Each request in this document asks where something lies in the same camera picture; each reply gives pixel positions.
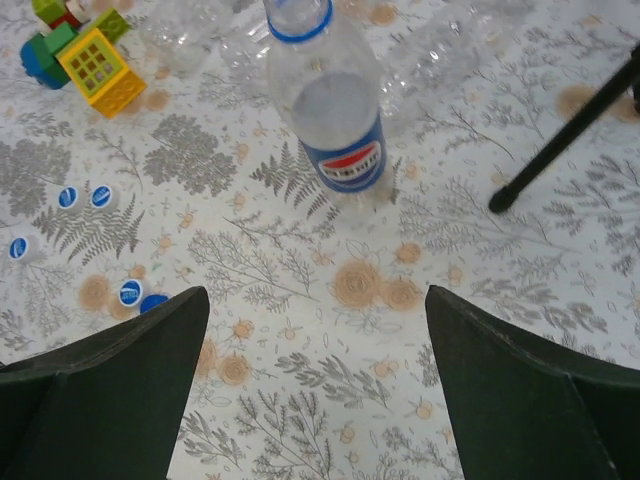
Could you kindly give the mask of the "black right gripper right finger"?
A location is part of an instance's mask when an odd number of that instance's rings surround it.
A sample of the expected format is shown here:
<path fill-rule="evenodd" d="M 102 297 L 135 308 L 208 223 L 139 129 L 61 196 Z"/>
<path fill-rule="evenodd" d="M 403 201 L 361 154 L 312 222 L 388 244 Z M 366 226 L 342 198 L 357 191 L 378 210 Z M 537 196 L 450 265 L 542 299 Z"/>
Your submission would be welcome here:
<path fill-rule="evenodd" d="M 639 373 L 509 324 L 439 286 L 428 331 L 467 479 L 636 479 Z"/>

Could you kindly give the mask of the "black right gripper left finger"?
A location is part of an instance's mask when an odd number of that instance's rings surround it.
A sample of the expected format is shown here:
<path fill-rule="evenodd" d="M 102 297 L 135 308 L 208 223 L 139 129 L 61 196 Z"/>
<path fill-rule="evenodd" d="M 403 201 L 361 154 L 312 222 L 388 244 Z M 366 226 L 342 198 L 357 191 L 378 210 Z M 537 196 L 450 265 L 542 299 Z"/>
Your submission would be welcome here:
<path fill-rule="evenodd" d="M 209 318 L 191 287 L 1 368 L 4 479 L 164 479 Z"/>

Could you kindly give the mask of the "clear bottle blue label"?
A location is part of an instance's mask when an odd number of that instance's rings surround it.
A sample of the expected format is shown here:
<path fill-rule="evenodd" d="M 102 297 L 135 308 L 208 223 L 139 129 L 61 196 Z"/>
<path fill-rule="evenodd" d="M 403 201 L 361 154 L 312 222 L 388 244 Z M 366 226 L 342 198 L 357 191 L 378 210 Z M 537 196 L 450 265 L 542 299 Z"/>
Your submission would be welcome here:
<path fill-rule="evenodd" d="M 322 183 L 374 187 L 386 169 L 381 68 L 363 33 L 331 1 L 267 1 L 266 77 L 285 124 Z"/>

